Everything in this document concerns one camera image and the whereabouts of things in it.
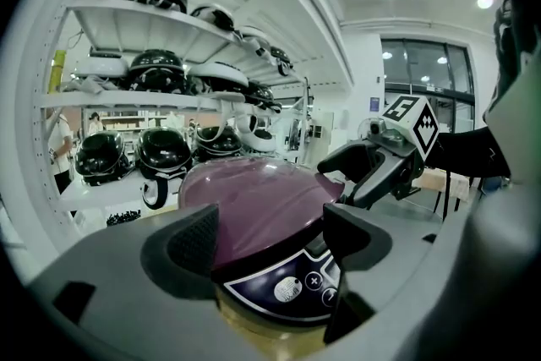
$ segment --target circular logo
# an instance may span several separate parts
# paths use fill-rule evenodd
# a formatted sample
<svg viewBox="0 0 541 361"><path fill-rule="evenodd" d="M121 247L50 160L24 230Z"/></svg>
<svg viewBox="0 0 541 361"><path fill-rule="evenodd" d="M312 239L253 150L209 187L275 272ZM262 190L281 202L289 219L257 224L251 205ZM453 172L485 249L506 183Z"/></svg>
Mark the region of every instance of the circular logo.
<svg viewBox="0 0 541 361"><path fill-rule="evenodd" d="M294 276L287 276L274 287L274 296L281 303L293 301L303 290L303 284Z"/></svg>

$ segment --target table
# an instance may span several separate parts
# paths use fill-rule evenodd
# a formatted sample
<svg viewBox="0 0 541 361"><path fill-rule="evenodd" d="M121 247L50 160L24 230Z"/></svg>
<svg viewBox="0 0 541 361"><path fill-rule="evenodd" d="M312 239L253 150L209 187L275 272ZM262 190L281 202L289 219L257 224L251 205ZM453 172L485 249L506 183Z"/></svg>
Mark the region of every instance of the table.
<svg viewBox="0 0 541 361"><path fill-rule="evenodd" d="M445 170L425 168L423 174L413 180L412 187L418 187L421 189L432 189L438 191L438 198L434 207L434 212L440 203L441 193L445 192L446 172ZM449 189L449 196L456 197L455 211L458 211L460 200L468 202L470 191L470 178L459 175L457 173L451 173L451 185Z"/></svg>

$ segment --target white shirt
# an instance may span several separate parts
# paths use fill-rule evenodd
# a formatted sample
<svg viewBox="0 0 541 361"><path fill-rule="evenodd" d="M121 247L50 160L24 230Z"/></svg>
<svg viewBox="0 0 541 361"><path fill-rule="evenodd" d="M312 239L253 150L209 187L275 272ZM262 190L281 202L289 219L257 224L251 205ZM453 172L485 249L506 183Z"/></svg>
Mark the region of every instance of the white shirt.
<svg viewBox="0 0 541 361"><path fill-rule="evenodd" d="M51 121L52 117L46 121L47 130L51 126ZM64 144L64 137L69 137L71 139L72 135L68 120L61 114L52 129L51 137L49 137L49 150L57 150L60 148ZM53 175L58 175L59 173L69 170L68 153L58 157L51 165L51 168Z"/></svg>
<svg viewBox="0 0 541 361"><path fill-rule="evenodd" d="M90 126L88 127L88 135L99 133L100 131L103 131L103 123L101 123L101 121L90 122Z"/></svg>

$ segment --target white shelf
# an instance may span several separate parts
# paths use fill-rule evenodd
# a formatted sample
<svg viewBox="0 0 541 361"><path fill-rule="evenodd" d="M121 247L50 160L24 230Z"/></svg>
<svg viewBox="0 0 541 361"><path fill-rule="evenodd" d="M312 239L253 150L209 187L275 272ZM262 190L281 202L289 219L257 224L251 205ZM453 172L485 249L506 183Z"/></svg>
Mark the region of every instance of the white shelf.
<svg viewBox="0 0 541 361"><path fill-rule="evenodd" d="M197 112L199 104L200 112L219 112L221 104L218 100L210 98L187 96L178 94L162 94L156 92L132 92L128 90L104 90L97 95L84 92L63 92L46 94L41 96L41 107L101 107L111 109L113 107L151 107L170 108L182 112ZM300 112L282 111L276 114L272 110L255 107L246 103L237 104L239 112L254 114L260 118L302 118Z"/></svg>
<svg viewBox="0 0 541 361"><path fill-rule="evenodd" d="M145 116L101 116L102 121L113 121L121 119L145 119Z"/></svg>
<svg viewBox="0 0 541 361"><path fill-rule="evenodd" d="M136 127L136 128L111 128L111 130L118 131L122 133L123 131L142 131L143 129L148 129L149 127Z"/></svg>
<svg viewBox="0 0 541 361"><path fill-rule="evenodd" d="M77 174L74 181L60 195L59 206L63 211L103 208L141 199L141 187L148 181L139 170L134 170L126 178L91 187ZM182 179L169 181L170 193L177 192Z"/></svg>
<svg viewBox="0 0 541 361"><path fill-rule="evenodd" d="M185 63L230 63L249 79L269 85L302 80L297 74L281 76L276 65L246 51L233 32L187 14L126 0L70 0L68 9L97 51L142 52L160 47L175 52Z"/></svg>
<svg viewBox="0 0 541 361"><path fill-rule="evenodd" d="M202 112L215 111L216 101L197 96L162 94L157 92L132 92L129 90L104 90L97 95L84 92L63 92L42 97L41 106L46 107L166 107Z"/></svg>

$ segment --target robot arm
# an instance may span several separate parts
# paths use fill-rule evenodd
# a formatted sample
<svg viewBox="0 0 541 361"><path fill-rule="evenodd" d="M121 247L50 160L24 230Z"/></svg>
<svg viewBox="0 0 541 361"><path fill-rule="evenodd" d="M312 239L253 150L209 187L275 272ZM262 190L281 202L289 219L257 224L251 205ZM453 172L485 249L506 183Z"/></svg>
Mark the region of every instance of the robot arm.
<svg viewBox="0 0 541 361"><path fill-rule="evenodd" d="M340 171L355 188L348 205L369 208L388 193L400 200L423 172L439 133L438 122L424 96L399 96L382 118L370 123L369 137L344 145L327 156L318 171Z"/></svg>

